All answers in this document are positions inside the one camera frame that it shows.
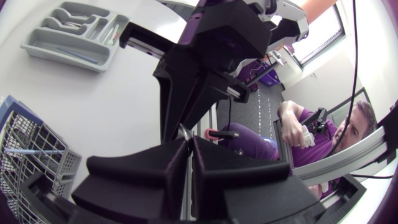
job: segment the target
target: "purple shirt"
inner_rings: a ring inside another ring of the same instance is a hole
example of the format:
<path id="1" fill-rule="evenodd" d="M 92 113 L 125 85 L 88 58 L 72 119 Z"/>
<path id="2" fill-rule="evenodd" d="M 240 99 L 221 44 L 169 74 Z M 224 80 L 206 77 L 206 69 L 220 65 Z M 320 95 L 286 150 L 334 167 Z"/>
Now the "purple shirt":
<path id="1" fill-rule="evenodd" d="M 304 109 L 298 121 L 301 123 L 312 114 L 313 112 Z M 330 132 L 330 139 L 322 134 L 317 134 L 314 140 L 315 146 L 307 147 L 305 149 L 301 149 L 300 147 L 292 147 L 294 167 L 305 166 L 307 164 L 319 161 L 331 151 L 331 142 L 337 131 L 337 128 L 329 119 L 326 120 L 326 124 Z"/>

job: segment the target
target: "utensil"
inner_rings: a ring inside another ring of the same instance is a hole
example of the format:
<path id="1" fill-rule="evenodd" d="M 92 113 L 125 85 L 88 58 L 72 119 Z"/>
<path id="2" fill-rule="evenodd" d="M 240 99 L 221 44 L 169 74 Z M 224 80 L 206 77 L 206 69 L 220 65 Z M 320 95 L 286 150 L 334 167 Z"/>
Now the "utensil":
<path id="1" fill-rule="evenodd" d="M 114 27 L 112 36 L 111 36 L 111 38 L 107 41 L 106 45 L 113 45 L 113 44 L 114 44 L 114 43 L 113 43 L 113 39 L 114 39 L 113 37 L 116 35 L 118 29 L 119 29 L 119 24 L 116 24 L 116 26 Z"/>

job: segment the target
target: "grey wire rack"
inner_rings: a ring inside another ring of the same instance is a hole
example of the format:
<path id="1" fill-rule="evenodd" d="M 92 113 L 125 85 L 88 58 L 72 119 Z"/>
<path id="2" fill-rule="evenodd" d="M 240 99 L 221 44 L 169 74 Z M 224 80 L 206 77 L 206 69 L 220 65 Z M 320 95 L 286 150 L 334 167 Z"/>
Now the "grey wire rack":
<path id="1" fill-rule="evenodd" d="M 19 186 L 34 172 L 41 171 L 51 181 L 52 189 L 68 199 L 81 156 L 12 96 L 0 106 L 0 131 L 0 190 L 7 197 L 9 208 L 21 223 L 47 223 Z"/>

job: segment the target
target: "window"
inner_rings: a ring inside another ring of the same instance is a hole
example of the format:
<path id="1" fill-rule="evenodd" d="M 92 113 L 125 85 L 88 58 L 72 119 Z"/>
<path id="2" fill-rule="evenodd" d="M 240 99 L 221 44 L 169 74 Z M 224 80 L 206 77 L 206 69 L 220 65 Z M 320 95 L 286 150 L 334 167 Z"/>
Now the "window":
<path id="1" fill-rule="evenodd" d="M 326 10 L 310 24 L 306 39 L 285 47 L 300 67 L 315 59 L 323 50 L 345 35 L 336 5 Z"/>

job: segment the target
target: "floor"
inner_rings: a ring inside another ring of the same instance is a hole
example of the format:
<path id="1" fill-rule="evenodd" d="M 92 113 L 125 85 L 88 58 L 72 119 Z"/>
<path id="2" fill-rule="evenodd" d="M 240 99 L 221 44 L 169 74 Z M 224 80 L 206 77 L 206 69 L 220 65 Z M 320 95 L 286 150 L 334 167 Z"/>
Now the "floor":
<path id="1" fill-rule="evenodd" d="M 268 87 L 259 82 L 258 91 L 252 92 L 247 103 L 232 101 L 231 123 L 242 124 L 261 136 L 275 139 L 273 121 L 279 119 L 277 110 L 284 101 L 280 85 Z M 217 127 L 228 125 L 229 101 L 220 101 L 217 108 Z"/>

